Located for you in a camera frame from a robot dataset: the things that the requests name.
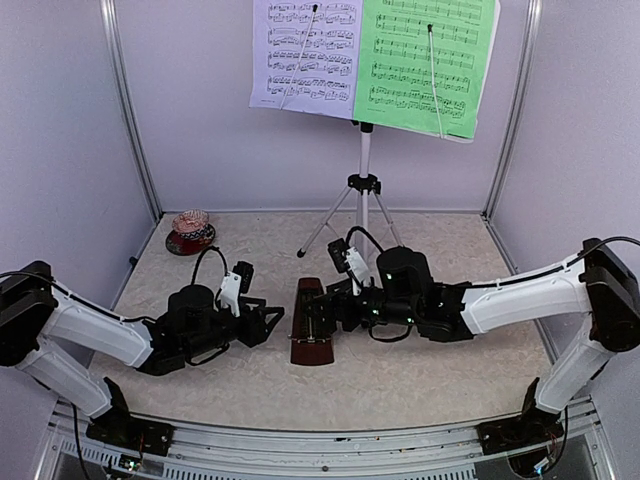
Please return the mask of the brown wooden metronome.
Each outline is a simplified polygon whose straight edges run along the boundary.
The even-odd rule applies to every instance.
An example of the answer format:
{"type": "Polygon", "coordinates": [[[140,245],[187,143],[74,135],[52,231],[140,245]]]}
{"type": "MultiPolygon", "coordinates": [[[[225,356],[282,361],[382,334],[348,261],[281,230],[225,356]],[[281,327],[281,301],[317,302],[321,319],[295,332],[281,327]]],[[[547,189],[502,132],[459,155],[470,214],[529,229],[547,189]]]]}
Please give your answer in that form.
{"type": "Polygon", "coordinates": [[[290,335],[290,362],[293,365],[319,367],[335,361],[332,334],[309,309],[310,302],[323,293],[319,278],[298,280],[290,335]]]}

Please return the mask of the white perforated music stand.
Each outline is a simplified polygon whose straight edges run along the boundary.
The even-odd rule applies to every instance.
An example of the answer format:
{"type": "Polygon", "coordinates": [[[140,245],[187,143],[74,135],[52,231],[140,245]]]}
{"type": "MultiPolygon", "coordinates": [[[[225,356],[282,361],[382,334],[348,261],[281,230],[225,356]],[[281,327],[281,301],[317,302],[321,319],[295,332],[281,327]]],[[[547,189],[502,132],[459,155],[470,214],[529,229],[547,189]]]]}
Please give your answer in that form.
{"type": "Polygon", "coordinates": [[[376,127],[372,123],[348,120],[360,131],[360,160],[358,171],[351,175],[344,187],[345,195],[354,195],[356,198],[356,222],[360,226],[368,223],[369,206],[371,203],[381,202],[381,184],[379,179],[370,170],[370,152],[372,134],[376,127]]]}

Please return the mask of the white sheet music page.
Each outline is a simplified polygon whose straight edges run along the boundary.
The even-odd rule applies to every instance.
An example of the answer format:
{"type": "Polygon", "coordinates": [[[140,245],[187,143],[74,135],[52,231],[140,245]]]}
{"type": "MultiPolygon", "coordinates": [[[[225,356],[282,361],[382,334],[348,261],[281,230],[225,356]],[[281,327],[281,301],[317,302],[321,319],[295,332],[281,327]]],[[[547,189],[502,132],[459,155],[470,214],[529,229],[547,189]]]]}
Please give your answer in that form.
{"type": "Polygon", "coordinates": [[[252,108],[354,118],[363,3],[253,3],[252,108]]]}

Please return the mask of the green sheet music page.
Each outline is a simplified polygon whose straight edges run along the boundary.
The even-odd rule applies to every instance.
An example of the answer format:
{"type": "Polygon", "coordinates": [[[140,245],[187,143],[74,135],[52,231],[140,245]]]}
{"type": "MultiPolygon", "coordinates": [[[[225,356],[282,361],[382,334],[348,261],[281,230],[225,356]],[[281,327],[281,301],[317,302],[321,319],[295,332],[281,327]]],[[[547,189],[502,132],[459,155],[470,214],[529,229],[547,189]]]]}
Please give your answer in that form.
{"type": "Polygon", "coordinates": [[[489,69],[497,1],[366,1],[353,117],[470,142],[489,69]]]}

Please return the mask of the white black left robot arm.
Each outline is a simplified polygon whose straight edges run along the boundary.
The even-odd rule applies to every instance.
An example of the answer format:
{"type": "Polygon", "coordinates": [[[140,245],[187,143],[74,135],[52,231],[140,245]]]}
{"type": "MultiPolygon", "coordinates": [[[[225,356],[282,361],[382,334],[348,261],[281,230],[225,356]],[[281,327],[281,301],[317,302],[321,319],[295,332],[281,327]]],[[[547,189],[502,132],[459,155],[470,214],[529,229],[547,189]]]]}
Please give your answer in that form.
{"type": "Polygon", "coordinates": [[[70,342],[151,376],[196,367],[233,342],[264,343],[285,314],[247,296],[252,267],[240,262],[219,292],[190,283],[168,298],[158,318],[127,318],[57,283],[51,267],[34,261],[1,275],[1,364],[31,376],[71,401],[121,445],[140,434],[118,385],[91,374],[62,346],[70,342]]]}

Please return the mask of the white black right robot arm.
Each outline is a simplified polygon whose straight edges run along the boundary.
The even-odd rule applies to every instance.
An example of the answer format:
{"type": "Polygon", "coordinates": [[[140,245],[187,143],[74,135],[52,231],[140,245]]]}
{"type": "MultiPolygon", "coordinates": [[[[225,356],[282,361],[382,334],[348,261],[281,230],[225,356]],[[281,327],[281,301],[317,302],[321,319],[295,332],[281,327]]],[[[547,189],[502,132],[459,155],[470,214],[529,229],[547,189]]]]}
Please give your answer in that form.
{"type": "Polygon", "coordinates": [[[639,345],[639,284],[606,241],[583,248],[550,266],[485,283],[440,283],[426,256],[396,246],[376,259],[382,284],[375,286],[360,253],[339,239],[328,250],[347,280],[304,301],[302,310],[328,332],[368,330],[395,324],[431,341],[450,343],[511,324],[579,314],[583,325],[549,375],[530,386],[523,413],[511,433],[535,442],[571,398],[618,353],[639,345]]]}

